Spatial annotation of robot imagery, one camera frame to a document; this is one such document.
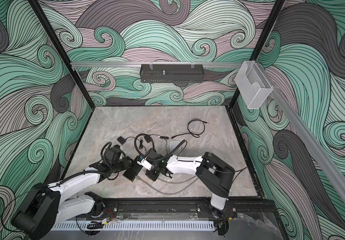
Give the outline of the black network switch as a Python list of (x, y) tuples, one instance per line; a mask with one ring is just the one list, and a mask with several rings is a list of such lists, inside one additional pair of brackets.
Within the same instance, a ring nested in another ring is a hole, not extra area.
[(133, 182), (142, 168), (143, 166), (140, 165), (137, 161), (133, 161), (131, 167), (123, 173), (123, 176), (129, 181)]

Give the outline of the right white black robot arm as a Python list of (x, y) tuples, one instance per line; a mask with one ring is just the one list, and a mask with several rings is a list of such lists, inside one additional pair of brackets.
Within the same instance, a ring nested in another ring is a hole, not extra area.
[(205, 152), (199, 157), (182, 157), (181, 146), (187, 141), (177, 144), (166, 155), (159, 155), (155, 151), (155, 144), (150, 135), (139, 134), (134, 137), (134, 147), (139, 154), (136, 163), (146, 169), (146, 176), (156, 181), (160, 175), (171, 178), (174, 174), (190, 175), (192, 182), (200, 180), (212, 193), (211, 208), (213, 211), (222, 212), (226, 207), (231, 187), (244, 169), (235, 170), (211, 152)]

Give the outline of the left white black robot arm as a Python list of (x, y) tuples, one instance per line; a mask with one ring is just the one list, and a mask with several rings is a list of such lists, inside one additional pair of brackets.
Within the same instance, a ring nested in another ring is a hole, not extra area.
[(80, 191), (112, 175), (129, 169), (133, 160), (119, 145), (108, 142), (100, 152), (100, 160), (85, 170), (51, 184), (36, 184), (12, 215), (10, 223), (31, 240), (43, 238), (53, 226), (80, 215), (100, 217), (104, 212), (103, 199), (92, 192), (75, 198)]

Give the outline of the aluminium wall rail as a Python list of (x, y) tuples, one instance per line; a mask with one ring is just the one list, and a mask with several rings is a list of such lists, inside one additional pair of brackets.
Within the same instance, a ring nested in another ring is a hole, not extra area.
[(229, 63), (229, 62), (86, 62), (78, 61), (71, 62), (70, 65), (73, 68), (140, 68), (141, 65), (149, 65), (153, 67), (154, 65), (188, 65), (196, 66), (202, 65), (204, 68), (240, 68), (243, 62)]

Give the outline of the black power adapter with cable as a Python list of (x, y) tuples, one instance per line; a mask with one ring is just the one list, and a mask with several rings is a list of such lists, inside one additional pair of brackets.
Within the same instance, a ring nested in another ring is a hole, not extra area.
[(142, 139), (142, 138), (140, 138), (140, 140), (139, 140), (139, 139), (137, 139), (137, 138), (135, 138), (135, 137), (132, 137), (132, 136), (127, 137), (127, 138), (119, 137), (119, 138), (117, 138), (117, 141), (118, 141), (121, 145), (124, 145), (124, 144), (127, 142), (127, 140), (129, 140), (129, 139), (133, 139), (133, 140), (134, 140), (134, 143), (133, 143), (134, 149), (136, 150), (136, 152), (137, 152), (139, 155), (142, 155), (142, 152), (141, 152), (142, 149), (144, 149), (145, 152), (147, 152), (145, 146), (143, 145), (143, 139)]

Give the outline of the white network switch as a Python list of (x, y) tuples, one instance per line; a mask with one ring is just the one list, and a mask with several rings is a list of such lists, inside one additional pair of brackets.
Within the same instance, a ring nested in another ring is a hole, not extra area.
[(169, 142), (169, 149), (172, 152), (181, 142), (180, 141), (170, 141)]

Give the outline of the black wall tray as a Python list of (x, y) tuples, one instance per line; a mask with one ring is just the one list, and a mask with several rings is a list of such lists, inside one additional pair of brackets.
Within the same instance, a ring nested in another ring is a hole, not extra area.
[(205, 77), (202, 65), (141, 65), (139, 74), (144, 83), (200, 83)]

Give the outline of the clear plastic wall holder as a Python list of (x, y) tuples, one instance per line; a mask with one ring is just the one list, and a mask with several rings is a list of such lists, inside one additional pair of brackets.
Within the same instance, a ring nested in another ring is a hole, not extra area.
[(250, 110), (259, 109), (273, 91), (264, 67), (256, 61), (244, 61), (235, 83)]

